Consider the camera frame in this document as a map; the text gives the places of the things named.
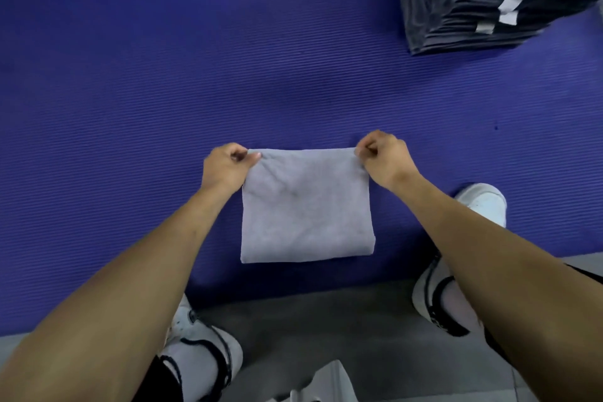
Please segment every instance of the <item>white tag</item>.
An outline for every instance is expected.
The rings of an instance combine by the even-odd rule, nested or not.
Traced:
[[[485,33],[492,35],[494,32],[494,23],[492,21],[479,21],[478,26],[475,28],[475,33]]]
[[[519,4],[521,2],[522,0],[503,0],[502,3],[499,5],[498,10],[500,10],[501,13],[512,12],[517,7],[519,7]]]
[[[508,24],[508,25],[517,25],[517,14],[518,11],[501,13],[501,16],[498,18],[499,23]]]

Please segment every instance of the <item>gray towel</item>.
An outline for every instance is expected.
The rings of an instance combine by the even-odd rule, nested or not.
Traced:
[[[368,173],[353,148],[260,149],[243,185],[241,262],[373,253]]]

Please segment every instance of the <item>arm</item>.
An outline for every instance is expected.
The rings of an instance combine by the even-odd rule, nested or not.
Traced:
[[[130,401],[182,298],[199,247],[259,154],[231,143],[200,190],[56,307],[0,373],[6,402]]]
[[[603,398],[603,285],[442,193],[393,135],[372,132],[356,153],[425,227],[541,400]]]

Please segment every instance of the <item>ribbed mat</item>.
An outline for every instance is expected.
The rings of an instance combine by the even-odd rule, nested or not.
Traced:
[[[228,141],[407,140],[444,191],[490,182],[555,255],[603,249],[597,11],[515,50],[411,58],[399,0],[0,0],[0,335],[34,327],[198,187]],[[198,306],[417,274],[423,234],[372,188],[371,257],[239,261],[241,195],[189,293]]]

